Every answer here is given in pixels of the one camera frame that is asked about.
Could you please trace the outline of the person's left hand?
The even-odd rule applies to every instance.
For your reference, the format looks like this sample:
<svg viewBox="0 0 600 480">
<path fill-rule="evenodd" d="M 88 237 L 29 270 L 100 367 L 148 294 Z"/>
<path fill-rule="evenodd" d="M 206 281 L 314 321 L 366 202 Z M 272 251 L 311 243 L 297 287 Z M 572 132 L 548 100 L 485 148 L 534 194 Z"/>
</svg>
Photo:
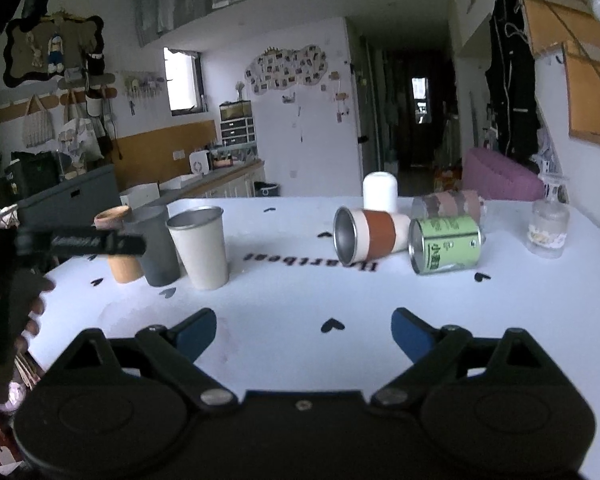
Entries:
<svg viewBox="0 0 600 480">
<path fill-rule="evenodd" d="M 38 333 L 32 315 L 43 313 L 41 295 L 53 288 L 50 280 L 29 270 L 16 271 L 3 284 L 0 290 L 0 365 L 12 356 L 23 332 Z"/>
</svg>

